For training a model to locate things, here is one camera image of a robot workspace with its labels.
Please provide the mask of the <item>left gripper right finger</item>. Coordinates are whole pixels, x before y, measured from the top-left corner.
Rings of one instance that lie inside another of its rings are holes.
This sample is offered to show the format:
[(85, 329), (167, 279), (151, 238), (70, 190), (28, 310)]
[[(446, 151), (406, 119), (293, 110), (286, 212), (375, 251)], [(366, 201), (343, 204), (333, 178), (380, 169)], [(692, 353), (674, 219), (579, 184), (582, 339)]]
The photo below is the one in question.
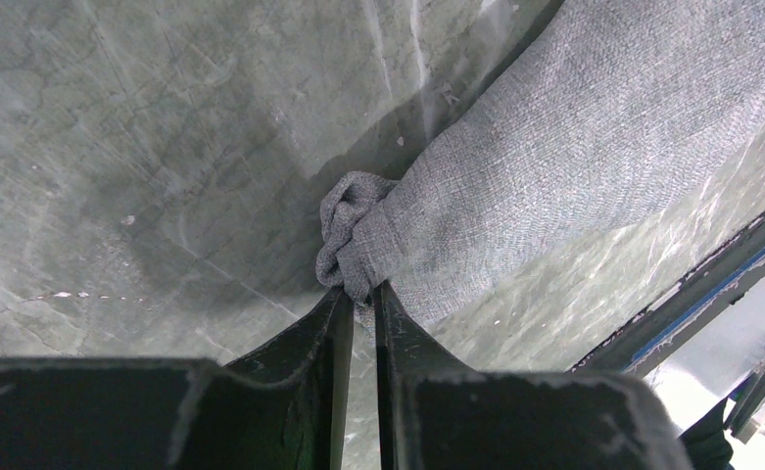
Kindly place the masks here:
[(667, 412), (609, 372), (485, 372), (455, 357), (393, 288), (373, 294), (385, 469), (687, 469)]

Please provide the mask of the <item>grey cloth napkin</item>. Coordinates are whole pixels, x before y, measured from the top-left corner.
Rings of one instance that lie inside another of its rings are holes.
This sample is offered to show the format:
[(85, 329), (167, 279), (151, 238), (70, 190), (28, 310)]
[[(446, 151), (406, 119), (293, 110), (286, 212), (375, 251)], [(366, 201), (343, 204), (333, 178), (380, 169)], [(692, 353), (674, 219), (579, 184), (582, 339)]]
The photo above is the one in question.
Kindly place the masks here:
[(427, 325), (544, 253), (701, 187), (765, 121), (765, 1), (566, 1), (398, 181), (323, 198), (315, 274)]

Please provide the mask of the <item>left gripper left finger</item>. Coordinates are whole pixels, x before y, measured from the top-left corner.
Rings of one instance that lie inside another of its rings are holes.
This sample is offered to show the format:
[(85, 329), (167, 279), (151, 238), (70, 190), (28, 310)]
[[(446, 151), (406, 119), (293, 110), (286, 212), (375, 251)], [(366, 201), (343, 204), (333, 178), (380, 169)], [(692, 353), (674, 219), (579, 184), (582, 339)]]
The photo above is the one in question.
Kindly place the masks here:
[(0, 358), (0, 469), (336, 469), (352, 315), (334, 289), (226, 365)]

